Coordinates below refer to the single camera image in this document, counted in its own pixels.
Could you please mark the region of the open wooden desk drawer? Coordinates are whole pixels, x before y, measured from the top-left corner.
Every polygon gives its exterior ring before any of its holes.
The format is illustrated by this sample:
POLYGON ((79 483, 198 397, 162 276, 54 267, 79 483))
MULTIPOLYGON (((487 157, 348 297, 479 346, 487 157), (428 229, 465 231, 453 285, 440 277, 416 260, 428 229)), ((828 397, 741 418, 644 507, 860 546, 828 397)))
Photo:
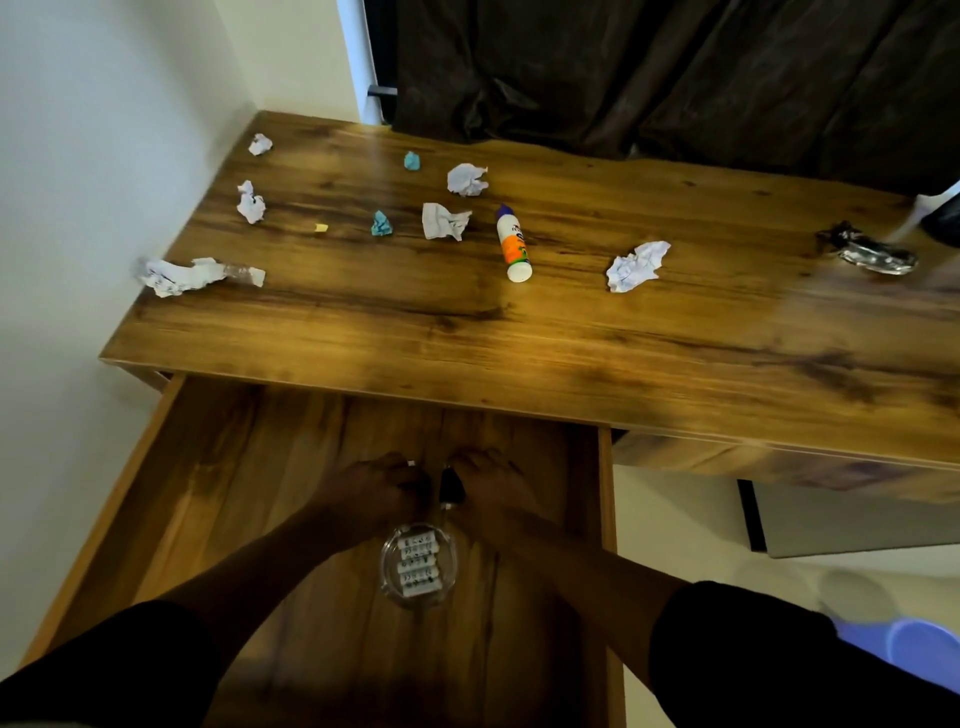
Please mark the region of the open wooden desk drawer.
MULTIPOLYGON (((550 518, 617 548, 610 431, 430 403, 177 376, 28 648, 29 664, 275 528, 321 476, 389 452, 438 485, 448 456, 495 448, 550 518)), ((450 528, 438 606, 380 589, 380 540, 316 569, 225 675, 221 728, 625 728, 623 667, 514 561, 450 528)))

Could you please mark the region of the long crumpled white paper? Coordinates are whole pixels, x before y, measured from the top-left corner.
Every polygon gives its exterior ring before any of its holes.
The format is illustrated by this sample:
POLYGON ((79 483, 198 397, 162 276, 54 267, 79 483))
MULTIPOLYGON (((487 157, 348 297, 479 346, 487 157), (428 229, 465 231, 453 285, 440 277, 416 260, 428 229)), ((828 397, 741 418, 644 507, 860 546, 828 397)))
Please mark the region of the long crumpled white paper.
POLYGON ((227 277, 227 266, 214 258, 195 258, 190 266, 166 260, 144 259, 138 262, 135 277, 156 297, 166 299, 201 290, 227 277))

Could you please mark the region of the dark brown curtain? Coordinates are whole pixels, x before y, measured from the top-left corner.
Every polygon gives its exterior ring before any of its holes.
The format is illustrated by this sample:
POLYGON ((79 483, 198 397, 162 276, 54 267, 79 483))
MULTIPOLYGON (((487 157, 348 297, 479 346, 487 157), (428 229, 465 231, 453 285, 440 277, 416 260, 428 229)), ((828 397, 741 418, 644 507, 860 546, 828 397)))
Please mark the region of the dark brown curtain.
POLYGON ((405 134, 913 196, 960 179, 960 0, 398 0, 405 134))

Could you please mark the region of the person's right hand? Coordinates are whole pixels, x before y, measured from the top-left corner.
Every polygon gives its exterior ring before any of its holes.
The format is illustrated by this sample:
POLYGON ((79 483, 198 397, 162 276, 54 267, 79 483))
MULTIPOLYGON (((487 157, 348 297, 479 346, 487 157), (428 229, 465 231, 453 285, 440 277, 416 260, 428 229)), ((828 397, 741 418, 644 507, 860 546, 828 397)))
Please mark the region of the person's right hand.
POLYGON ((510 549, 522 536, 527 522, 548 516, 531 483, 523 476, 527 486, 522 491, 466 491, 463 504, 450 512, 452 522, 473 539, 494 548, 510 549))

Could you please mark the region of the person's left black sleeve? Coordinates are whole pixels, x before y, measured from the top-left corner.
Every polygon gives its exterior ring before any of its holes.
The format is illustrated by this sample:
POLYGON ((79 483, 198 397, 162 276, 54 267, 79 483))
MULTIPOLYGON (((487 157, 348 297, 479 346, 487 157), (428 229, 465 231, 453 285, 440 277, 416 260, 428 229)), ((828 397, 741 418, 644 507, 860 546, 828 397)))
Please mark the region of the person's left black sleeve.
POLYGON ((195 613, 148 601, 0 682, 0 728, 199 728, 221 679, 195 613))

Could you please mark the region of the blue plastic object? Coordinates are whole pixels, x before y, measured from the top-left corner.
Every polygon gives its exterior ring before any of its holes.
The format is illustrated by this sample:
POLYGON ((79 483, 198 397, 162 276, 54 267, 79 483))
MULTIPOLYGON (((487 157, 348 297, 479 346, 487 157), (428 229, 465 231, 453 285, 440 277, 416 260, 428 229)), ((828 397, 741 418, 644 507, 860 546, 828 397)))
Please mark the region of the blue plastic object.
POLYGON ((950 629, 910 616, 887 622, 832 621, 845 643, 960 696, 960 637, 950 629))

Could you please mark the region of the person's right forearm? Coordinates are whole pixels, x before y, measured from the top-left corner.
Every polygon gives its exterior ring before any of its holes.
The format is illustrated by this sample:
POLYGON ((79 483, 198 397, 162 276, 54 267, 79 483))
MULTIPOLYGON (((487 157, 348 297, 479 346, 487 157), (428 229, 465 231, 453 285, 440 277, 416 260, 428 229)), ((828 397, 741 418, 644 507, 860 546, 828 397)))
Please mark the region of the person's right forearm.
POLYGON ((550 521, 517 509, 492 517, 487 540, 516 557, 603 637, 647 688, 654 627, 683 579, 578 540, 550 521))

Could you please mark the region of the person's black sleeve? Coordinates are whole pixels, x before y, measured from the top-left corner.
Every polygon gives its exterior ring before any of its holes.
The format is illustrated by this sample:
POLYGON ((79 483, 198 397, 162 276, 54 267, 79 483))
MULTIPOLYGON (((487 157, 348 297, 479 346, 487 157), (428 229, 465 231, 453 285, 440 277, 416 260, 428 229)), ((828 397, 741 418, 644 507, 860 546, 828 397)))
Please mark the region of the person's black sleeve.
POLYGON ((0 682, 0 728, 199 728, 221 679, 195 613, 148 601, 0 682))
POLYGON ((842 640, 776 597, 681 587, 650 642, 650 689, 676 728, 960 728, 960 695, 842 640))

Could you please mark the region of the person's left hand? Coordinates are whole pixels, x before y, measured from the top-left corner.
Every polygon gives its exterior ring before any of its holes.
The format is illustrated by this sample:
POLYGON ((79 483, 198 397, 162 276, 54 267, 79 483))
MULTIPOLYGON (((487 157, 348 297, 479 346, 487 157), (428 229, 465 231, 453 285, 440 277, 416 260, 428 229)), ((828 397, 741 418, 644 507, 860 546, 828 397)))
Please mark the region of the person's left hand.
POLYGON ((408 523, 389 520, 387 485, 385 453, 324 478, 311 502, 329 514, 344 539, 359 543, 386 528, 408 523))

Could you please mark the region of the crumpled clear plastic foil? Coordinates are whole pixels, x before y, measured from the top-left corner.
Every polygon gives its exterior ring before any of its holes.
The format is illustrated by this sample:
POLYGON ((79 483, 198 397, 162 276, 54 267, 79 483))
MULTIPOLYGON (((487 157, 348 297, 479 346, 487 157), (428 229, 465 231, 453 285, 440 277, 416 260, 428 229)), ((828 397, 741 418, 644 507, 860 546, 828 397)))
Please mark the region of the crumpled clear plastic foil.
POLYGON ((841 221, 815 233, 818 252, 872 273, 904 276, 916 269, 916 253, 870 237, 849 221, 841 221))

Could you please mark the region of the grey cabinet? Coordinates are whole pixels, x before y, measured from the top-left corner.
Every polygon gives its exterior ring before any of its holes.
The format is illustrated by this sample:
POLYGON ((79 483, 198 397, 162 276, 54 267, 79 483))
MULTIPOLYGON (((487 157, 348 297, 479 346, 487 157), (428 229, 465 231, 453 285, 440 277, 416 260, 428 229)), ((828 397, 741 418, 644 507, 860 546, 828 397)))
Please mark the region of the grey cabinet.
POLYGON ((752 552, 774 559, 960 547, 960 504, 736 481, 752 552))

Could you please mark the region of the clear glass ashtray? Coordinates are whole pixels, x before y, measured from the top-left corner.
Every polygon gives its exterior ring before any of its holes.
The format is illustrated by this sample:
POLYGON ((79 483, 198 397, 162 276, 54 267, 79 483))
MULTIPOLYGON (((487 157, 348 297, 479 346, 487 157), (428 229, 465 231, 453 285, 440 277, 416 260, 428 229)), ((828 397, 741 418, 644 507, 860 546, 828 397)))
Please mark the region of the clear glass ashtray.
POLYGON ((428 522, 404 524, 390 534, 381 548, 379 561, 380 590, 387 598, 405 609, 412 611, 431 609, 444 603, 450 595, 457 579, 458 566, 455 540, 446 530, 428 522), (397 571, 398 564, 402 561, 397 540, 429 530, 436 532, 439 546, 439 551, 435 555, 437 559, 436 567, 439 569, 439 580, 442 581, 443 589, 424 596, 406 599, 402 596, 402 584, 397 571))

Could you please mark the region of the person's left forearm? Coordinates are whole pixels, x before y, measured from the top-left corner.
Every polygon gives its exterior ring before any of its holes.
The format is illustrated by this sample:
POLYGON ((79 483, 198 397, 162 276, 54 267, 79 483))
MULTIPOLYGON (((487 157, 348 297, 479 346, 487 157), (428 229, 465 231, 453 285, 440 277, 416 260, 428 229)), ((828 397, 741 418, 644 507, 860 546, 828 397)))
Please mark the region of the person's left forearm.
POLYGON ((271 613, 341 547, 335 510, 311 503, 159 600, 202 622, 226 668, 271 613))

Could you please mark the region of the white plastic object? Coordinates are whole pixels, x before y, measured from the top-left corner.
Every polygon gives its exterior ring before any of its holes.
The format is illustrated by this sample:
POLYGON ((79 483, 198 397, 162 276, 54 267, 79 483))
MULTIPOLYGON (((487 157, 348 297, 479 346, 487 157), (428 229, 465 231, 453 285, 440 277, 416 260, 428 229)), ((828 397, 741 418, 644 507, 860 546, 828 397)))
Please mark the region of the white plastic object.
POLYGON ((943 205, 953 200, 958 193, 960 193, 960 179, 938 195, 917 195, 907 219, 896 230, 889 233, 886 240, 891 243, 903 241, 918 228, 925 217, 935 213, 943 205))

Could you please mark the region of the person's right black sleeve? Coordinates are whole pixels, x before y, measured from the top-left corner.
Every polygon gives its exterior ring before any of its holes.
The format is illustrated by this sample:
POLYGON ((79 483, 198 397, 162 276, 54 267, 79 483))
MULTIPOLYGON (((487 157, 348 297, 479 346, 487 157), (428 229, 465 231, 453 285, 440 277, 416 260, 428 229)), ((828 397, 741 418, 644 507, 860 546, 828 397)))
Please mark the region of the person's right black sleeve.
POLYGON ((681 587, 650 642, 650 689, 676 728, 960 728, 960 695, 842 640, 776 597, 681 587))

